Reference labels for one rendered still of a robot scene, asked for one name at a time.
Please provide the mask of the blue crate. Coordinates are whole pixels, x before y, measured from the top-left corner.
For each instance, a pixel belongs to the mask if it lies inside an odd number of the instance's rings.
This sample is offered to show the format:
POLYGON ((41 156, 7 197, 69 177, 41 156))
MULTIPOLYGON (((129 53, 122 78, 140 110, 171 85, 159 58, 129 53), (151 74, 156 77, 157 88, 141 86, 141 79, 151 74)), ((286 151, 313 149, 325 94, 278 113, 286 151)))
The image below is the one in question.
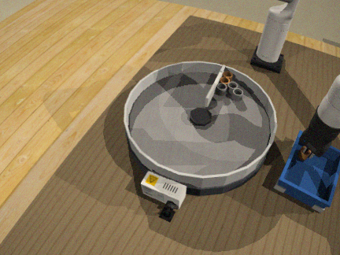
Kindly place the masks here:
POLYGON ((340 150, 330 146, 322 157, 308 157, 303 161, 298 157, 299 150, 304 146, 299 141, 302 132, 300 130, 294 140, 290 156, 274 188, 322 213, 331 206, 334 196, 340 173, 340 150))

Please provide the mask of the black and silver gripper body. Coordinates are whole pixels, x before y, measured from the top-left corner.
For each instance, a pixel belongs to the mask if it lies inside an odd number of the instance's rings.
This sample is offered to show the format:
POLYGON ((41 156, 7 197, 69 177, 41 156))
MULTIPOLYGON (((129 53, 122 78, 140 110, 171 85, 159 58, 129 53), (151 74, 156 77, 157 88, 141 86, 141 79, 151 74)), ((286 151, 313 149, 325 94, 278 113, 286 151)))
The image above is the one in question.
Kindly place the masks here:
POLYGON ((340 110, 328 101, 326 94, 320 105, 317 106, 309 128, 303 131, 299 140, 317 157, 321 157, 339 133, 340 110))

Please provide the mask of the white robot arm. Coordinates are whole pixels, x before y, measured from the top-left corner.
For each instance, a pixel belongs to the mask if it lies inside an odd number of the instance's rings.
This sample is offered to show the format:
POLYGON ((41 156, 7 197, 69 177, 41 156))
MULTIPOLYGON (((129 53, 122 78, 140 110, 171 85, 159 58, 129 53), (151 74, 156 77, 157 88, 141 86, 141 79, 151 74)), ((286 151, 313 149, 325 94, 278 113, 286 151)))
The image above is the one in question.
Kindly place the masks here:
MULTIPOLYGON (((261 40, 257 48, 257 56, 266 62, 274 63, 279 59, 290 23, 294 17, 300 0, 279 0, 286 2, 280 6, 273 6, 262 31, 261 40)), ((327 92, 328 101, 340 110, 340 75, 336 77, 327 92)))

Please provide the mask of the grey metal bushing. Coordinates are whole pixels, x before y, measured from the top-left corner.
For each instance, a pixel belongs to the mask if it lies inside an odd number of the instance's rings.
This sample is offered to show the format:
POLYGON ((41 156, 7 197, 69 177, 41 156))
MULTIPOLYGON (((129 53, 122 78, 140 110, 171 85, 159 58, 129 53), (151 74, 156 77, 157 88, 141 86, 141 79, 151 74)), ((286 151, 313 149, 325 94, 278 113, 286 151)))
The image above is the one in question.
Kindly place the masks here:
POLYGON ((238 88, 238 84, 237 83, 235 83, 235 82, 228 83, 228 85, 227 85, 227 93, 232 94, 232 92, 233 92, 233 90, 235 88, 238 88))
POLYGON ((216 94, 219 96, 224 96, 227 91, 227 85, 224 83, 218 83, 216 85, 216 94))
POLYGON ((243 91, 239 88, 235 88, 232 92, 231 98, 236 102, 240 102, 242 100, 242 95, 243 91))

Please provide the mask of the bronze bushing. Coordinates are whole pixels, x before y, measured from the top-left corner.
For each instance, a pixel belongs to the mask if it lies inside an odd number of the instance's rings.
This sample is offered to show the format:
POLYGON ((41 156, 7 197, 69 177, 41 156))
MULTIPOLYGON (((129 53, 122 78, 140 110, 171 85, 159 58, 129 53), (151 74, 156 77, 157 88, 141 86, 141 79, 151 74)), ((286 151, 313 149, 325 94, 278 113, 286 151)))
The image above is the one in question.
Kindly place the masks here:
POLYGON ((233 74, 232 74, 231 72, 224 72, 224 73, 223 73, 223 77, 227 77, 227 76, 230 76, 230 77, 228 77, 228 79, 229 79, 230 82, 231 82, 233 74))
POLYGON ((224 83, 224 84, 228 85, 228 83, 230 83, 230 80, 227 77, 221 77, 220 83, 224 83))
POLYGON ((310 155, 310 153, 311 153, 310 150, 308 150, 305 154, 302 153, 305 147, 306 147, 306 146, 303 146, 303 147, 299 150, 299 152, 297 153, 297 156, 299 157, 299 159, 301 159, 301 160, 303 160, 303 161, 305 161, 305 160, 308 158, 308 156, 310 155))

